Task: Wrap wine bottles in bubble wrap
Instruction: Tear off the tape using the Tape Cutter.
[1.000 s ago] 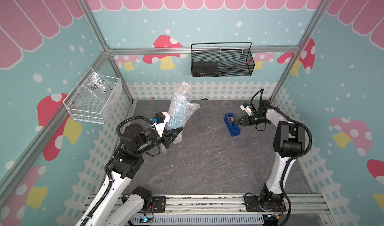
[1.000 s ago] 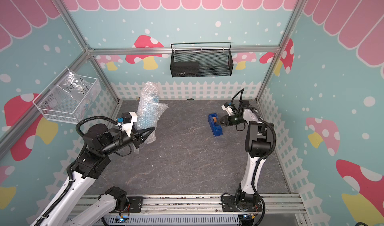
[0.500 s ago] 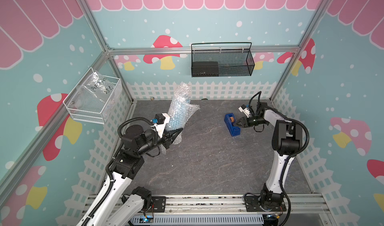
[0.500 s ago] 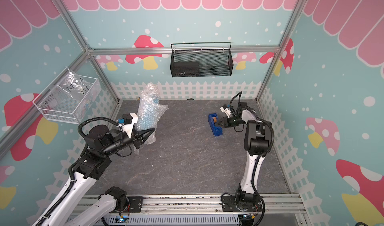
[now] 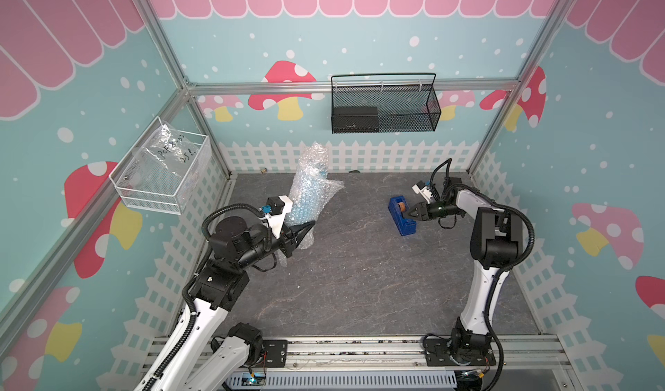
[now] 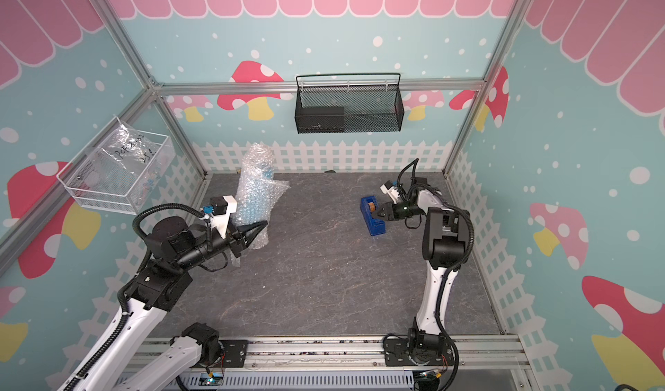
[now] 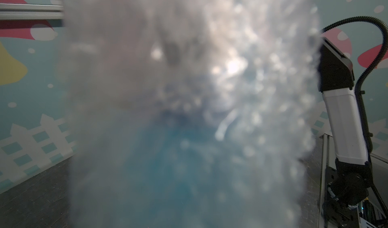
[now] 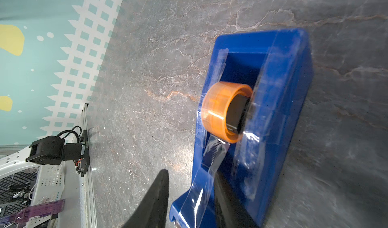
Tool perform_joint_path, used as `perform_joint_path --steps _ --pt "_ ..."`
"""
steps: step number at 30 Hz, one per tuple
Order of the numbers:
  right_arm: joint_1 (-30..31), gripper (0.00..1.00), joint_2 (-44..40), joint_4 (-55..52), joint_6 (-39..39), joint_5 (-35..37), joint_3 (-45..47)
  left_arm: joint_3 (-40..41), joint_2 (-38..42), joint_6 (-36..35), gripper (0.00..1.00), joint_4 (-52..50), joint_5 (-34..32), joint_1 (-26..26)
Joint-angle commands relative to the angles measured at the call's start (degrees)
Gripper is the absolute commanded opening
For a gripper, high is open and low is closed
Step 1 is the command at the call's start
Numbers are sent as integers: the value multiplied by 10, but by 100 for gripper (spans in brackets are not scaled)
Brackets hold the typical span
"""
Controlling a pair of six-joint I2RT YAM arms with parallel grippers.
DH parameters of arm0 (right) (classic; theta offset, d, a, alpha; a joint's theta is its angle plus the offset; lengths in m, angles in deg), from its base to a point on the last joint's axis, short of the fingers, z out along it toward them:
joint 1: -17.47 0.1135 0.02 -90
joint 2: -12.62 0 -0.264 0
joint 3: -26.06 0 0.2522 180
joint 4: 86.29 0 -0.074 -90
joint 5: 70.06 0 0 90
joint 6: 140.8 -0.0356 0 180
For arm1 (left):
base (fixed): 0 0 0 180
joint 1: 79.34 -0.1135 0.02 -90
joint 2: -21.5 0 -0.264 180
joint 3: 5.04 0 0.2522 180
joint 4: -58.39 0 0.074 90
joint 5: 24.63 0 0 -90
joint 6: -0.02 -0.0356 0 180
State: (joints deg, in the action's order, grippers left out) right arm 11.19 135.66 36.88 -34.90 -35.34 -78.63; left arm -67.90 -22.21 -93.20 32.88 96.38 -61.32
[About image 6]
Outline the blue tape dispenser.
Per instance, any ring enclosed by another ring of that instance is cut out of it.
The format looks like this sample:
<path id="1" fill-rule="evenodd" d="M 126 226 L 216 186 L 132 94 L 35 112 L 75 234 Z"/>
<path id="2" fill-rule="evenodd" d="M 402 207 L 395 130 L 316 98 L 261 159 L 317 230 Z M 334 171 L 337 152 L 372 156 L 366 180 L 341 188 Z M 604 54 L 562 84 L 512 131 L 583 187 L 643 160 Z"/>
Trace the blue tape dispenser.
<path id="1" fill-rule="evenodd" d="M 385 223 L 374 217 L 378 210 L 378 202 L 374 196 L 366 196 L 360 200 L 360 211 L 371 236 L 379 236 L 386 233 Z"/>

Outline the blue glass bottle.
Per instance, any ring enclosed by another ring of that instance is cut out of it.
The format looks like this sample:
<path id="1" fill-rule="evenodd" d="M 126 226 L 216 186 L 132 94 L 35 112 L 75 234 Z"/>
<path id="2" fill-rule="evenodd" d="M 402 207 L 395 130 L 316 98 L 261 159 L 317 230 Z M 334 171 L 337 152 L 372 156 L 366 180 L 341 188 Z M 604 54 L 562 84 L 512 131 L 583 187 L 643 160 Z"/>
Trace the blue glass bottle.
<path id="1" fill-rule="evenodd" d="M 238 225 L 267 221 L 274 188 L 274 170 L 271 166 L 244 166 L 237 188 Z"/>

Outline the clear bubble wrap sheet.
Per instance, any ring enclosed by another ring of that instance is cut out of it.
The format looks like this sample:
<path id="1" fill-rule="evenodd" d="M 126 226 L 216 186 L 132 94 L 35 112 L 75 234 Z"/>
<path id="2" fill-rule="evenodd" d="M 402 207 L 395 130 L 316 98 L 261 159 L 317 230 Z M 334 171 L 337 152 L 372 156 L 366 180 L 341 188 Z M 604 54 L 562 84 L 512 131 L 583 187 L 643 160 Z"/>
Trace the clear bubble wrap sheet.
<path id="1" fill-rule="evenodd" d="M 233 223 L 245 226 L 269 222 L 273 208 L 288 189 L 288 181 L 275 179 L 273 150 L 268 145 L 254 143 L 242 158 Z"/>

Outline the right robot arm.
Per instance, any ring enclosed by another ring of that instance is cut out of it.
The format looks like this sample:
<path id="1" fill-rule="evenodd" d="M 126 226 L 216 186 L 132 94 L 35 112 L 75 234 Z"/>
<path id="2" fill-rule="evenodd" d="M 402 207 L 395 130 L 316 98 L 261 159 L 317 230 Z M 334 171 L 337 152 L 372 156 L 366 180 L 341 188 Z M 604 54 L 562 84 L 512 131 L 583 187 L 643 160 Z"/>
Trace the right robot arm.
<path id="1" fill-rule="evenodd" d="M 445 313 L 452 285 L 474 245 L 469 212 L 444 200 L 442 193 L 424 180 L 408 191 L 388 181 L 382 192 L 391 201 L 377 211 L 377 217 L 384 221 L 405 221 L 415 216 L 424 219 L 422 256 L 428 270 L 414 323 L 405 339 L 396 340 L 394 349 L 386 346 L 386 358 L 416 366 L 455 364 L 455 342 L 445 329 Z"/>

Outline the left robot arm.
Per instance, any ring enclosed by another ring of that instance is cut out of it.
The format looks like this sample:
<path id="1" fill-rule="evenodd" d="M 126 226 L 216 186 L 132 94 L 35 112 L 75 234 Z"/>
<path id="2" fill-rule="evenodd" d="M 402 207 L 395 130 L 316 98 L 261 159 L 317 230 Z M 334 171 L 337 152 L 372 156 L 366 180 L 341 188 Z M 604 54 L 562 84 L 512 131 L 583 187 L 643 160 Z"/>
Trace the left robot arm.
<path id="1" fill-rule="evenodd" d="M 204 225 L 170 217 L 145 237 L 149 261 L 118 293 L 119 311 L 63 390 L 161 390 L 190 368 L 207 371 L 241 366 L 240 347 L 224 344 L 217 330 L 194 323 L 138 373 L 121 379 L 141 344 L 192 283 L 190 270 L 218 255 L 239 256 L 268 223 L 230 226 L 225 235 Z"/>

